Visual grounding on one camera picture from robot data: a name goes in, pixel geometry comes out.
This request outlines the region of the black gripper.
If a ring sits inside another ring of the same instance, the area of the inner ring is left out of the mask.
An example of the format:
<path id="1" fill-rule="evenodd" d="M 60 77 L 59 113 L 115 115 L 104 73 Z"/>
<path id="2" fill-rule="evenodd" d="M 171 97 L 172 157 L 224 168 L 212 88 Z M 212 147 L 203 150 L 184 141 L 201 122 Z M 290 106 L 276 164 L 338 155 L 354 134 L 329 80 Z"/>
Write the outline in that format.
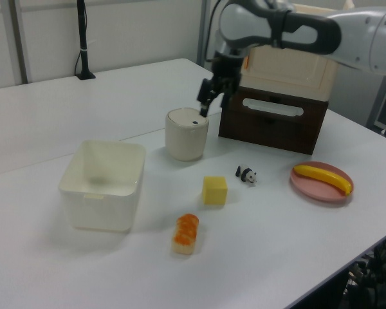
<path id="1" fill-rule="evenodd" d="M 223 93 L 220 107 L 227 108 L 234 97 L 241 81 L 242 57 L 214 53 L 212 60 L 212 80 L 203 79 L 197 101 L 200 103 L 199 114 L 207 117 L 208 109 L 213 101 L 212 92 L 216 95 Z"/>

